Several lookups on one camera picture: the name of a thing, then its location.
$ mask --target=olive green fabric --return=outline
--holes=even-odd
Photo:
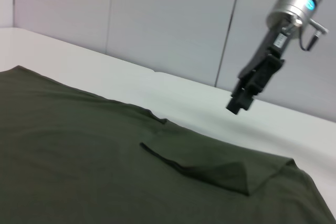
[[[289,158],[22,67],[0,73],[0,175],[5,224],[336,223]]]

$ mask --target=dark green shirt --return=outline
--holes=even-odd
[[[0,73],[0,223],[336,223],[290,158],[30,70]]]

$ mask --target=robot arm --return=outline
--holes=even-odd
[[[227,109],[238,114],[240,109],[248,110],[254,96],[261,93],[270,78],[284,64],[281,59],[289,42],[299,38],[300,47],[310,51],[321,35],[328,30],[312,20],[322,0],[278,0],[267,18],[269,32],[262,41],[252,60],[240,72],[239,82],[232,93]],[[302,33],[311,25],[316,33],[307,48],[302,45]]]

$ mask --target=white tabletop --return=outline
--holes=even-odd
[[[228,143],[293,157],[336,216],[336,123],[257,100],[235,116],[225,109],[230,92],[23,29],[0,29],[0,71],[16,65]]]

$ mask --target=white table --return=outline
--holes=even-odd
[[[227,91],[23,29],[0,29],[0,71],[16,65],[228,143],[293,157],[336,216],[336,123],[261,101],[235,116],[225,109]]]

